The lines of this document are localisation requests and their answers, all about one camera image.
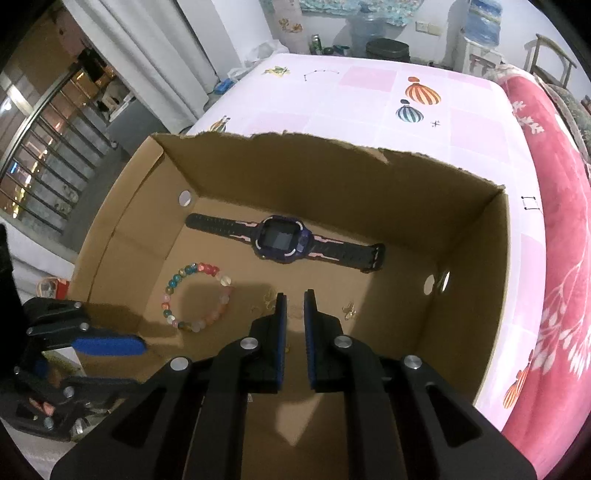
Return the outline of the white curtain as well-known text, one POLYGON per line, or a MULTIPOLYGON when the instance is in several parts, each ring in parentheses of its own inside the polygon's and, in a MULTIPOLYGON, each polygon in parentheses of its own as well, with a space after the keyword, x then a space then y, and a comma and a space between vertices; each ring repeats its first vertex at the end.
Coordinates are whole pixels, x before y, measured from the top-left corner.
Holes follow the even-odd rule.
POLYGON ((171 133, 204 114, 218 81, 176 1, 66 1, 95 49, 171 133))

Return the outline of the purple kids smartwatch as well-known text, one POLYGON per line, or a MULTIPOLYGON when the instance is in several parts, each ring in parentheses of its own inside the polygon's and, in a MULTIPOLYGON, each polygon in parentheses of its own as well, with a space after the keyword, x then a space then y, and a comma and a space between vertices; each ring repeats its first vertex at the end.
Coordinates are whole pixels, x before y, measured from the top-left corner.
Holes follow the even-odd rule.
POLYGON ((360 245, 325 237, 312 233, 297 218, 280 215, 249 222, 191 213, 185 226, 249 244, 260 259, 280 264, 310 259, 370 273, 382 268, 386 256, 383 243, 360 245))

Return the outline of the teal patterned hanging cloth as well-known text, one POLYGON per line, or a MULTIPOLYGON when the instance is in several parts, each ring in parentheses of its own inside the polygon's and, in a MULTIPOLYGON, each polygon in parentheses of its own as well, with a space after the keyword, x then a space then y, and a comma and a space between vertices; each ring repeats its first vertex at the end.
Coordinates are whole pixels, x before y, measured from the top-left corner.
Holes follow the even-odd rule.
POLYGON ((301 0, 301 11, 332 16, 351 16, 365 5, 371 12, 380 14, 387 23, 404 27, 414 18, 414 14, 423 5, 423 0, 301 0))

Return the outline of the black trash bin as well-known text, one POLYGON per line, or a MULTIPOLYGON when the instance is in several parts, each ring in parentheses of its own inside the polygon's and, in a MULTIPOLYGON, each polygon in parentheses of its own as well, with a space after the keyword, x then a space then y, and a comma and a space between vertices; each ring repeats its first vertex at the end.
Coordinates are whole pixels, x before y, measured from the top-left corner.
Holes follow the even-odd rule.
POLYGON ((407 43, 390 38, 375 38, 366 44, 368 58, 401 63, 411 61, 410 46, 407 43))

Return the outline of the pink floral blanket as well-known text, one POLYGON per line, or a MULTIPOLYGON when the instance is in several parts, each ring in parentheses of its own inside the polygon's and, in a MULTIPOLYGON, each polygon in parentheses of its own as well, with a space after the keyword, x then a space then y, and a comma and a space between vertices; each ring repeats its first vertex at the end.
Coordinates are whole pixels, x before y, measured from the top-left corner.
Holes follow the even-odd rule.
POLYGON ((590 166, 557 87, 513 65, 499 67, 492 79, 532 155, 546 235, 540 329, 506 393, 513 411, 503 433, 538 478, 560 478, 560 463, 590 415, 590 166))

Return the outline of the wooden chair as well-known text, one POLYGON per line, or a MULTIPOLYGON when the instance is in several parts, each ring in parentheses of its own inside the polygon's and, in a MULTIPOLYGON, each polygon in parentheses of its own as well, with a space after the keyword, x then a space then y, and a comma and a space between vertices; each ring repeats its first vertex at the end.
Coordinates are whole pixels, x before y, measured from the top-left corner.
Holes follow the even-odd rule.
POLYGON ((577 65, 554 40, 537 33, 534 40, 525 44, 525 48, 527 71, 546 83, 568 87, 577 65))

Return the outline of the brown cardboard box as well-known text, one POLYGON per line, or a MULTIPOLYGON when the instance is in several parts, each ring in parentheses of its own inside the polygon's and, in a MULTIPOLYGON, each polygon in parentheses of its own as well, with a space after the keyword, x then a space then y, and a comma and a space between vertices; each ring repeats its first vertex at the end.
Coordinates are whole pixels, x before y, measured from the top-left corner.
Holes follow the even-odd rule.
POLYGON ((83 356, 86 373, 148 379, 177 355, 201 360, 242 337, 250 307, 287 296, 286 382, 257 395, 245 479, 344 479, 344 401, 307 375, 304 293, 377 354, 415 354, 468 400, 480 393, 505 304, 507 198, 501 186, 429 157, 308 135, 205 133, 144 141, 103 202, 68 294, 94 324, 141 336, 145 354, 83 356), (301 219, 315 234, 383 243, 375 273, 317 260, 283 265, 249 245, 187 228, 191 213, 301 219))

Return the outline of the water cooler bottle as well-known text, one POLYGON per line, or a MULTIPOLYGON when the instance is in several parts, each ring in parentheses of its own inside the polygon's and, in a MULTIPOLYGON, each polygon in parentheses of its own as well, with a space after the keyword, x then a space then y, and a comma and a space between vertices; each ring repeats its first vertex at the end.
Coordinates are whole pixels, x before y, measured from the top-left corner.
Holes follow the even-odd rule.
POLYGON ((503 7, 498 1, 470 1, 464 35, 480 45, 497 47, 500 44, 502 13, 503 7))

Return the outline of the metal window railing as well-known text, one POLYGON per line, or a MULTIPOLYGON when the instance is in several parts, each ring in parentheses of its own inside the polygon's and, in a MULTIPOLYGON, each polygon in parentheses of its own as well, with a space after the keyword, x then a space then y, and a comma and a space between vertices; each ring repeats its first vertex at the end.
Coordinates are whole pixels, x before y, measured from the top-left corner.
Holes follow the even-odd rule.
POLYGON ((73 64, 41 95, 24 76, 1 76, 1 211, 51 238, 117 143, 103 103, 116 79, 105 68, 93 81, 73 64))

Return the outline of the gold chain jewelry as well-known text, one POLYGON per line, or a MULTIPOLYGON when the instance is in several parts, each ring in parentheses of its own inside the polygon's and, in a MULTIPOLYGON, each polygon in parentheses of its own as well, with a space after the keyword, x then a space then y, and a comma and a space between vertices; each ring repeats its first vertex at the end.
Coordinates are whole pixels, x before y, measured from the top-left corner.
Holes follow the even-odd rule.
POLYGON ((274 308, 276 308, 276 291, 270 289, 250 307, 250 313, 259 317, 273 313, 274 308))

